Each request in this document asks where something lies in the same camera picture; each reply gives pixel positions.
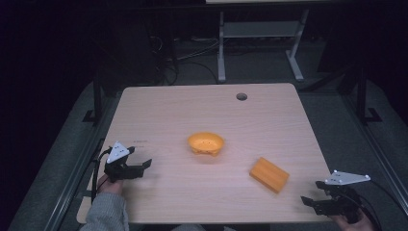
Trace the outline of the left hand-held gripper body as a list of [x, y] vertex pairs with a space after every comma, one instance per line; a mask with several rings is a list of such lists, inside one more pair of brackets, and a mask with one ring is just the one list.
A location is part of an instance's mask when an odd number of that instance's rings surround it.
[[105, 163], [104, 172], [109, 176], [112, 182], [117, 180], [136, 179], [143, 176], [144, 169], [142, 164], [138, 166], [128, 166], [127, 160], [129, 147], [125, 147], [119, 141], [110, 148], [109, 156]]

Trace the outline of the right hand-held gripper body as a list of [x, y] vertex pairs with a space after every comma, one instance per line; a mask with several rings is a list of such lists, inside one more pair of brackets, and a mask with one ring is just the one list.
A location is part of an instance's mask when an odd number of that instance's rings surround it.
[[318, 216], [345, 216], [348, 223], [356, 223], [359, 220], [358, 211], [371, 218], [367, 208], [363, 206], [361, 196], [352, 188], [351, 184], [368, 182], [368, 175], [360, 175], [334, 170], [325, 179], [327, 189], [323, 190], [330, 199], [314, 200], [316, 207], [313, 208]]

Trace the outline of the orange rectangular block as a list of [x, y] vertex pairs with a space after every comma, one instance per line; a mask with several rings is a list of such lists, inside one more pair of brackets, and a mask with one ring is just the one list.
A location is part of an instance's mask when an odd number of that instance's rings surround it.
[[263, 157], [256, 162], [249, 175], [274, 193], [280, 193], [290, 177], [287, 171]]

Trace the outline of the orange plastic bowl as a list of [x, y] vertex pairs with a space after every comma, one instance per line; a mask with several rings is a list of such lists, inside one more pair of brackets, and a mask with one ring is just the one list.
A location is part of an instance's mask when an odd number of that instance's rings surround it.
[[217, 156], [224, 146], [224, 139], [218, 134], [198, 132], [188, 137], [188, 144], [194, 154]]

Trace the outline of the person's left hand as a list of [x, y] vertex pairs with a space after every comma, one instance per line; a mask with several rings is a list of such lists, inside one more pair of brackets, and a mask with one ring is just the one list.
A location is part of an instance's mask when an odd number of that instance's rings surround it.
[[123, 191], [123, 181], [117, 180], [112, 182], [108, 175], [104, 174], [99, 178], [97, 183], [97, 192], [98, 193], [114, 193], [122, 195]]

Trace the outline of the person's right hand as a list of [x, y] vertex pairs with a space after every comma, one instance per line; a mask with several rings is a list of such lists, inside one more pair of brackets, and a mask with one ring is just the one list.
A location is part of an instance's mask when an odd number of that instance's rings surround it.
[[342, 231], [377, 231], [377, 228], [370, 219], [362, 212], [358, 211], [359, 220], [356, 223], [348, 223], [345, 216], [330, 216], [338, 224]]

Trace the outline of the black metal stand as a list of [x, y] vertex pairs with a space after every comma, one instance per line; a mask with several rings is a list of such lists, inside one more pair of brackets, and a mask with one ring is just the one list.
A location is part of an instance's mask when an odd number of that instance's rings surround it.
[[367, 107], [367, 76], [362, 67], [358, 68], [357, 74], [356, 115], [361, 123], [367, 125], [370, 122], [381, 122], [382, 119], [374, 108]]
[[88, 110], [83, 118], [84, 122], [92, 122], [96, 125], [102, 116], [102, 89], [99, 73], [93, 76], [93, 109]]

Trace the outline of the white metal desk frame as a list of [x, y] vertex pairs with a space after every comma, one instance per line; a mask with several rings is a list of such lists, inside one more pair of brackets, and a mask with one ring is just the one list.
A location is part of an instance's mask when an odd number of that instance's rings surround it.
[[299, 20], [296, 21], [261, 21], [261, 22], [228, 22], [224, 12], [219, 14], [218, 26], [218, 53], [217, 53], [217, 79], [226, 81], [224, 40], [248, 38], [293, 38], [293, 46], [286, 51], [286, 57], [297, 82], [303, 82], [304, 77], [296, 60], [296, 52], [301, 41], [307, 18], [308, 10], [304, 10]]

